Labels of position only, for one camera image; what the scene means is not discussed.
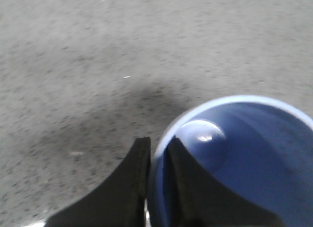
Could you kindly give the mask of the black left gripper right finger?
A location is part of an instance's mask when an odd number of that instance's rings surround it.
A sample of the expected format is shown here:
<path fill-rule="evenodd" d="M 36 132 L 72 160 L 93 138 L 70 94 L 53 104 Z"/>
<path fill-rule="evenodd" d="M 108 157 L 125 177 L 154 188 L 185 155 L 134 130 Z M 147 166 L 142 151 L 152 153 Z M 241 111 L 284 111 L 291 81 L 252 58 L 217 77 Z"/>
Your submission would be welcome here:
<path fill-rule="evenodd" d="M 274 213 L 237 195 L 205 171 L 183 143 L 172 138 L 165 150 L 171 181 L 172 227 L 282 227 Z"/>

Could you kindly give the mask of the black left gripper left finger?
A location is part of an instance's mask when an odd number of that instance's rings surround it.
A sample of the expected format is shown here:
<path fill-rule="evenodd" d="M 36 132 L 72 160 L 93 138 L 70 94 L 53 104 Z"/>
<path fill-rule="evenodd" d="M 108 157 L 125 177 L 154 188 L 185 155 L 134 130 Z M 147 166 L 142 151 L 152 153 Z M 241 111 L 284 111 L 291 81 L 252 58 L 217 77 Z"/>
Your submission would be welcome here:
<path fill-rule="evenodd" d="M 137 138 L 119 166 L 88 195 L 49 217 L 47 227 L 143 227 L 151 139 Z"/>

